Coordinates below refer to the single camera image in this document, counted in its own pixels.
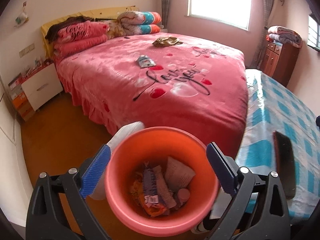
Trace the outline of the pink love you bedspread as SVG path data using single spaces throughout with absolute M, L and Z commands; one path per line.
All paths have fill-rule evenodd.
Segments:
M 110 134 L 141 121 L 182 129 L 235 157 L 246 127 L 248 91 L 242 51 L 179 35 L 157 48 L 158 34 L 118 37 L 56 62 L 73 104 Z M 147 55 L 156 66 L 140 68 Z

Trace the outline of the yellow snack bag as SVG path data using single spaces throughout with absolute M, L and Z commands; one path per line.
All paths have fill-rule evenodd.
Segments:
M 144 195 L 143 182 L 136 179 L 130 187 L 130 194 L 134 202 L 152 218 L 167 215 L 169 209 L 159 200 L 158 203 L 149 202 L 149 197 Z

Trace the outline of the white Magicday yogurt pouch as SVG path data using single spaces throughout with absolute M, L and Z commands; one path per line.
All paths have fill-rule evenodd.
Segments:
M 158 203 L 161 200 L 168 209 L 177 205 L 163 178 L 160 166 L 150 168 L 149 165 L 146 165 L 143 172 L 143 189 L 144 195 L 149 197 L 151 203 Z

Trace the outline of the brown wooden cabinet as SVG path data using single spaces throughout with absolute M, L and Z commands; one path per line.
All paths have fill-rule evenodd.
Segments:
M 287 87 L 295 68 L 299 48 L 288 43 L 267 41 L 260 70 L 275 79 L 284 87 Z

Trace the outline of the blue checkered tablecloth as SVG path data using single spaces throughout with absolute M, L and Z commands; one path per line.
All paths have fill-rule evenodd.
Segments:
M 319 202 L 319 127 L 291 91 L 256 69 L 246 70 L 248 115 L 236 157 L 256 174 L 276 171 L 292 224 L 306 221 Z

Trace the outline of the wall mounted black television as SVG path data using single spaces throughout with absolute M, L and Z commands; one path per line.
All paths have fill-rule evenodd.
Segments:
M 319 41 L 319 23 L 314 14 L 308 16 L 308 40 L 307 45 L 317 52 L 320 51 Z

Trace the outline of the rolled colourful quilt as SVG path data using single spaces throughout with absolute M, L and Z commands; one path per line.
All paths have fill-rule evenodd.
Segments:
M 160 32 L 162 18 L 157 12 L 126 11 L 121 13 L 117 20 L 121 23 L 126 35 L 145 35 Z

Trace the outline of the grey wet wipes pack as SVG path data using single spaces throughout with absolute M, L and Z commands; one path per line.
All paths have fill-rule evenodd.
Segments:
M 186 188 L 195 175 L 196 173 L 189 166 L 172 157 L 168 157 L 165 181 L 171 191 L 177 192 Z

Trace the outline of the small silver wrapper on bed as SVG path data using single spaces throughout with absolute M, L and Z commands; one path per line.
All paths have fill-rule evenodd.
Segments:
M 156 66 L 156 63 L 147 55 L 140 55 L 137 59 L 137 63 L 140 68 L 149 68 Z

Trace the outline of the black smartphone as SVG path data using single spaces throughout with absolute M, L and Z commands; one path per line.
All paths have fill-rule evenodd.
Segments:
M 296 195 L 296 169 L 291 140 L 282 133 L 274 131 L 273 142 L 276 172 L 280 177 L 286 198 L 293 199 Z

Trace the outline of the pink folded pillows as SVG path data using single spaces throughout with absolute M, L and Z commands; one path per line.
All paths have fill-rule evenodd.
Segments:
M 108 40 L 109 25 L 105 22 L 86 21 L 69 25 L 57 32 L 53 53 L 64 59 Z

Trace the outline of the olive cloth on bed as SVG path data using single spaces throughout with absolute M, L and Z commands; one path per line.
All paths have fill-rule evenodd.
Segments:
M 177 38 L 177 37 L 159 37 L 157 38 L 152 45 L 157 48 L 165 48 L 165 47 L 171 47 L 171 46 L 177 46 L 183 44 L 183 42 Z

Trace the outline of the yellow headboard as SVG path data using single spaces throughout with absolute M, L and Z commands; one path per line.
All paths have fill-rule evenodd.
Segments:
M 57 18 L 55 20 L 52 20 L 50 22 L 43 24 L 41 26 L 41 34 L 42 34 L 42 42 L 43 42 L 43 48 L 46 54 L 46 58 L 51 58 L 53 54 L 53 44 L 49 43 L 49 41 L 45 39 L 45 36 L 47 35 L 48 30 L 52 25 L 64 22 L 70 17 L 79 17 L 79 16 L 92 18 L 94 20 L 97 18 L 98 19 L 116 19 L 122 12 L 125 12 L 125 11 L 139 11 L 139 7 L 133 5 L 128 7 L 92 9 L 88 11 L 82 11 L 82 12 L 77 12 L 67 16 L 63 16 L 61 18 Z

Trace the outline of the white bedside table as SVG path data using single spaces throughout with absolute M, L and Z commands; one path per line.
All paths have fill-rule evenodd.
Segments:
M 63 91 L 53 63 L 27 78 L 22 89 L 34 111 Z

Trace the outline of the orange plastic trash bin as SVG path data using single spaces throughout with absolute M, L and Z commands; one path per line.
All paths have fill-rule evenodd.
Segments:
M 116 217 L 153 237 L 184 233 L 211 210 L 219 183 L 206 148 L 170 127 L 133 133 L 112 152 L 105 190 Z

